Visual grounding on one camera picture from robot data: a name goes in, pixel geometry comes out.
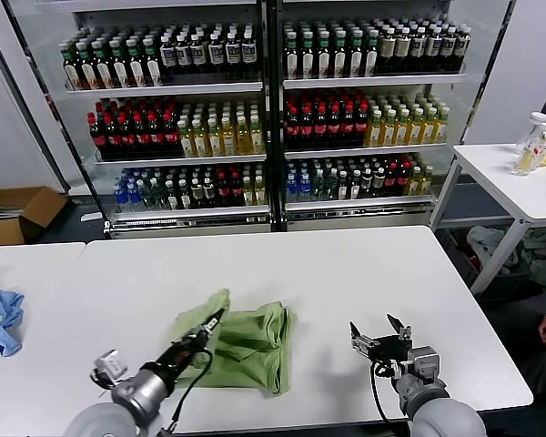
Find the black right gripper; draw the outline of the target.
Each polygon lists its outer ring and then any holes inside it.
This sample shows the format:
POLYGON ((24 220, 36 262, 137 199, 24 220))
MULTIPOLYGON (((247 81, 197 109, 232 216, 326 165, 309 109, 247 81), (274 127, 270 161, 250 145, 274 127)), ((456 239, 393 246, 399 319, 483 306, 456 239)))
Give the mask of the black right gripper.
POLYGON ((373 361, 406 361, 412 348, 411 326, 404 325, 398 318, 387 315, 387 319, 395 332, 399 335, 390 335, 375 339, 378 343, 374 347, 374 340, 360 333, 351 321, 350 337, 352 348, 362 356, 369 356, 373 361))

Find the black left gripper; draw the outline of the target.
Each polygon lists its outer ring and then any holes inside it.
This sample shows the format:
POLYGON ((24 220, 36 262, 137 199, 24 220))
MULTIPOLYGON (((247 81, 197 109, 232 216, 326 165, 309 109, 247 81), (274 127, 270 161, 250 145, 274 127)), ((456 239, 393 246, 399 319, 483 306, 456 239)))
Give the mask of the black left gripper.
POLYGON ((224 315, 224 310, 218 310, 209 316, 182 339, 173 342, 157 363, 178 371, 185 370, 194 355, 204 350, 208 340, 216 334, 224 315))

